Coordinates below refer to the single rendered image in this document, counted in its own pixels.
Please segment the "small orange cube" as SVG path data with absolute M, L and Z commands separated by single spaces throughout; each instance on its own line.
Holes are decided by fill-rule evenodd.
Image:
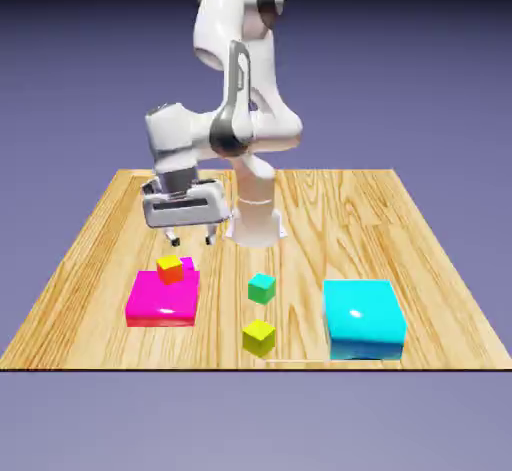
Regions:
M 163 284 L 169 285 L 183 280 L 183 263 L 178 256 L 167 255 L 158 258 L 156 266 L 158 277 Z

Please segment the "small green cube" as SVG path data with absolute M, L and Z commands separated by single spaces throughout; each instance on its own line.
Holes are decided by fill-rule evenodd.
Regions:
M 260 305 L 268 304 L 276 295 L 276 278 L 257 273 L 248 282 L 248 299 Z

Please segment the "large cyan box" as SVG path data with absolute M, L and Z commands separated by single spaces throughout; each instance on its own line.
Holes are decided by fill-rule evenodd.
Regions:
M 323 282 L 323 320 L 332 360 L 399 360 L 405 317 L 388 280 Z

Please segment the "large magenta box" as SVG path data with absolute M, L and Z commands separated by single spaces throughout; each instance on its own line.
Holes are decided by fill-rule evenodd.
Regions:
M 128 327 L 189 327 L 195 324 L 199 297 L 198 271 L 165 285 L 156 271 L 139 271 L 126 307 Z

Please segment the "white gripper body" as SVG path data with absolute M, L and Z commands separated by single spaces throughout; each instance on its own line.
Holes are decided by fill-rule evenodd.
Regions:
M 157 178 L 142 186 L 143 212 L 150 228 L 218 224 L 230 216 L 218 179 L 194 182 L 186 192 L 164 193 Z

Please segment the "small yellow cube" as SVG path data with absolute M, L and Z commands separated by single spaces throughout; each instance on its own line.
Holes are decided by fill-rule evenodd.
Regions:
M 276 328 L 263 320 L 256 319 L 243 328 L 242 346 L 257 357 L 265 357 L 275 347 L 275 341 Z

